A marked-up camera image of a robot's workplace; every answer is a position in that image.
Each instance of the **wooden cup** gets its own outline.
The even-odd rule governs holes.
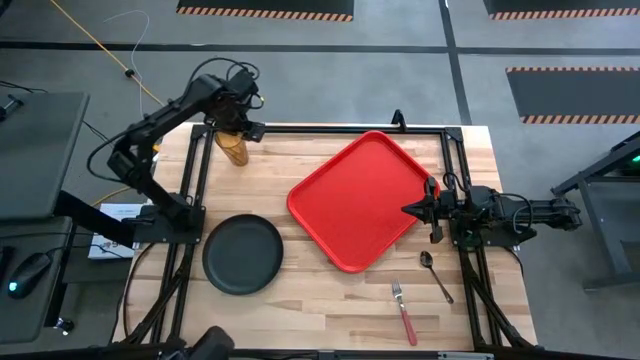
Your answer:
[[[245,166],[249,162],[247,144],[242,139],[242,134],[230,135],[220,131],[215,134],[216,144],[227,155],[231,163],[236,166]]]

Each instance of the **concrete floor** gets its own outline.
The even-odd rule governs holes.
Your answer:
[[[393,110],[401,108],[410,123],[454,125],[460,124],[461,116],[446,48],[440,53],[416,53],[447,45],[439,3],[356,0],[353,23],[325,23],[179,16],[174,13],[175,0],[60,1],[107,42],[137,41],[144,28],[139,14],[103,20],[138,9],[151,18],[144,44],[294,46],[279,51],[253,47],[245,52],[136,53],[146,85],[161,99],[178,96],[200,61],[222,55],[253,62],[262,70],[259,86],[267,104],[251,113],[258,121],[387,123]],[[494,22],[488,19],[482,0],[449,0],[448,4],[459,47],[634,49],[640,45],[638,17]],[[87,42],[46,0],[14,1],[0,18],[0,41],[20,40]],[[359,48],[309,47],[313,45]],[[390,53],[387,46],[401,48]],[[130,63],[129,53],[116,52],[116,56]],[[490,127],[505,191],[547,198],[549,188],[640,130],[635,125],[524,125],[518,120],[504,73],[508,66],[638,66],[640,56],[461,55],[459,62],[471,121]],[[107,135],[140,118],[136,85],[102,52],[5,49],[0,50],[0,64],[0,79],[55,92],[91,94],[85,120]],[[212,66],[209,71],[217,69]],[[145,98],[144,108],[152,111],[156,105]],[[82,130],[65,184],[86,201],[117,188],[84,170],[86,154],[99,143]],[[96,164],[101,160],[106,159],[98,157]],[[135,200],[130,196],[118,200]],[[540,235],[522,246],[539,343],[553,350],[638,358],[640,287],[594,294],[582,291],[584,280],[609,272],[588,218],[583,220],[585,225],[573,233],[540,227]],[[78,295],[65,304],[65,312],[77,319],[78,331],[66,338],[43,332],[36,343],[3,346],[0,353],[106,344],[121,286],[122,279],[80,285],[74,290]]]

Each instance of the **red fork handle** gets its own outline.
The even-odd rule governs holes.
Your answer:
[[[409,320],[409,314],[407,314],[407,310],[401,309],[402,313],[402,321],[404,322],[404,328],[407,330],[407,337],[409,338],[409,344],[411,346],[418,345],[418,338],[416,337],[416,332],[413,331],[413,326],[411,326],[411,320]]]

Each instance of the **paper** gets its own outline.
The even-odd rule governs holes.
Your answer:
[[[122,220],[125,218],[135,218],[136,216],[138,216],[140,214],[140,209],[142,208],[142,206],[143,204],[102,204],[100,206],[100,211],[116,220]],[[130,249],[109,239],[105,239],[104,236],[97,234],[93,236],[91,244],[98,245],[103,249],[114,252],[120,255],[120,257],[124,258],[132,258],[135,252],[134,249],[138,248],[138,243],[134,243],[134,249]],[[91,248],[89,248],[89,259],[104,260],[118,258],[119,257],[114,254],[102,251],[97,246],[92,246]]]

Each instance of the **white cable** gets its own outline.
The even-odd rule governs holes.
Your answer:
[[[136,53],[136,49],[138,48],[138,45],[140,45],[140,42],[144,38],[144,35],[147,33],[147,29],[149,29],[149,24],[151,23],[151,19],[149,18],[149,15],[146,12],[142,11],[142,10],[131,10],[131,11],[124,12],[122,14],[114,15],[114,16],[104,20],[103,22],[111,21],[111,20],[113,20],[115,18],[118,18],[120,16],[129,15],[129,14],[133,14],[133,13],[140,13],[140,14],[144,15],[147,18],[147,24],[144,27],[144,31],[142,31],[142,35],[140,35],[140,38],[136,42],[136,45],[133,47],[133,50],[131,50],[131,65],[133,67],[133,70],[136,72],[136,76],[138,76],[138,79],[140,80],[140,88],[139,88],[140,118],[143,118],[144,117],[144,111],[142,109],[142,83],[143,83],[142,74],[140,73],[140,71],[138,71],[138,67],[136,66],[136,62],[133,60],[133,55]]]

